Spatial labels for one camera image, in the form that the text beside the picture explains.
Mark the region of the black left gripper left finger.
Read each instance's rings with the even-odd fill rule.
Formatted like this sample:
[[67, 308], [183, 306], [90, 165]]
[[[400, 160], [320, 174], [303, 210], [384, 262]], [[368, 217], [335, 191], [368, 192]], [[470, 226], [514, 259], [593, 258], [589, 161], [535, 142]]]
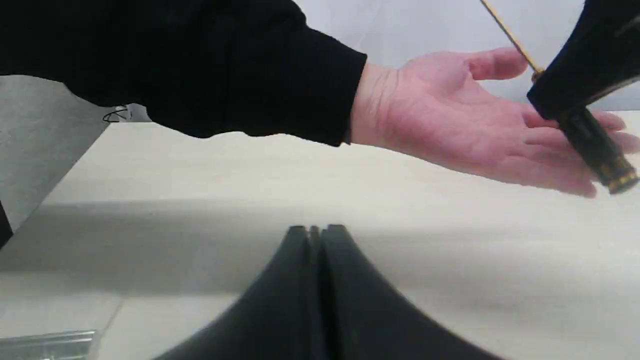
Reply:
[[160, 360], [318, 360], [321, 321], [313, 240], [290, 227], [253, 284], [215, 321]]

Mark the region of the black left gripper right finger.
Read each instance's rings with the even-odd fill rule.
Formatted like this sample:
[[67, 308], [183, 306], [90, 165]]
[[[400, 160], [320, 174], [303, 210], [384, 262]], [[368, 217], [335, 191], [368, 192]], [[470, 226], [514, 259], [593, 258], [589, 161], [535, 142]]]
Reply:
[[332, 360], [494, 360], [406, 299], [343, 225], [322, 241], [325, 337]]

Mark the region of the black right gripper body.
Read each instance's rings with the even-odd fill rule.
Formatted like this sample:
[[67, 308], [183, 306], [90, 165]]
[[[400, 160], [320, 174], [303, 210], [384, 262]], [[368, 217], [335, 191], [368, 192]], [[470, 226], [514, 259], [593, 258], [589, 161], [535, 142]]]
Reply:
[[545, 119], [586, 107], [640, 77], [640, 3], [586, 0], [578, 21], [527, 93]]

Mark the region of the black sleeved forearm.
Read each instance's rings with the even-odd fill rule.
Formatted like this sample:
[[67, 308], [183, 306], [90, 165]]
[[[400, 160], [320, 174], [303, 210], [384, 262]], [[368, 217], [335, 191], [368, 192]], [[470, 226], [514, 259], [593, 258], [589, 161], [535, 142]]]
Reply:
[[3, 0], [3, 76], [206, 139], [286, 134], [339, 146], [367, 56], [292, 0]]

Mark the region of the person's open hand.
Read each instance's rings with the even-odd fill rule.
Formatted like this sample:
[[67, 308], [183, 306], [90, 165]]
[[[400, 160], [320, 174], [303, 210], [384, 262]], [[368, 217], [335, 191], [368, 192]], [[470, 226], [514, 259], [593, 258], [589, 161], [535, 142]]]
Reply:
[[435, 52], [398, 68], [367, 63], [349, 140], [496, 182], [594, 198], [595, 175], [558, 124], [480, 84], [516, 78], [527, 66], [512, 47]]

